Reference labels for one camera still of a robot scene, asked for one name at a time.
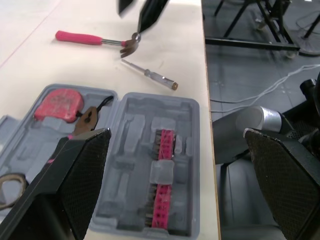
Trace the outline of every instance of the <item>gray plastic tool case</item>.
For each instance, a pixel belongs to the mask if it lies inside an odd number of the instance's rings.
[[[59,139],[72,133],[75,122],[52,117],[43,121],[34,119],[35,110],[45,96],[59,88],[71,88],[82,94],[82,112],[98,106],[105,97],[114,96],[99,112],[95,128],[110,128],[112,138],[89,228],[147,239],[196,239],[200,230],[200,116],[199,104],[192,99],[132,92],[119,101],[111,90],[49,85],[21,122],[9,116],[0,120],[0,176],[23,173],[30,183]],[[163,166],[168,169],[167,175],[163,169],[158,171],[161,167],[152,159],[159,129],[174,130],[176,138],[174,164]],[[172,183],[167,230],[145,226],[149,188],[151,183],[162,182]],[[4,190],[10,198],[11,190]],[[9,208],[0,211],[0,218],[9,211]]]

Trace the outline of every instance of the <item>white table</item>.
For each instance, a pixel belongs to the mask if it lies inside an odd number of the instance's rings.
[[[57,30],[127,40],[139,1],[121,19],[116,0],[0,0],[0,116],[22,119],[43,88],[61,83],[195,99],[200,105],[200,234],[218,240],[219,214],[201,0],[171,0],[126,59],[179,83],[172,91],[130,70],[119,49],[58,42]],[[86,240],[129,239],[88,230]]]

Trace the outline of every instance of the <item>hammer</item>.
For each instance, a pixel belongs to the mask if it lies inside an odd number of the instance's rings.
[[[87,44],[87,45],[109,44],[109,45],[123,47],[120,50],[120,53],[121,53],[121,58],[124,58],[126,56],[129,56],[130,54],[133,54],[136,51],[136,49],[138,48],[139,42],[141,40],[141,35],[140,33],[135,32],[132,35],[130,40],[116,41],[116,40],[103,39],[102,37],[88,35],[88,34],[57,31],[55,34],[55,38],[58,41],[72,42],[72,43],[79,43],[79,44]]]

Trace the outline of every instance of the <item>black strap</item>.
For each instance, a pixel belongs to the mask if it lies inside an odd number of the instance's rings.
[[[114,96],[108,96],[106,97],[100,105],[96,108],[96,111],[99,113],[99,111],[102,109],[103,106],[105,106],[108,102],[114,99]]]

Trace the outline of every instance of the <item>chair wheel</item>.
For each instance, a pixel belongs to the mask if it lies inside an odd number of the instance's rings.
[[[286,51],[285,56],[288,59],[294,59],[298,55],[298,51]]]
[[[266,24],[264,21],[259,22],[258,25],[256,26],[256,29],[257,29],[258,31],[263,31],[266,25],[267,25],[267,24]]]

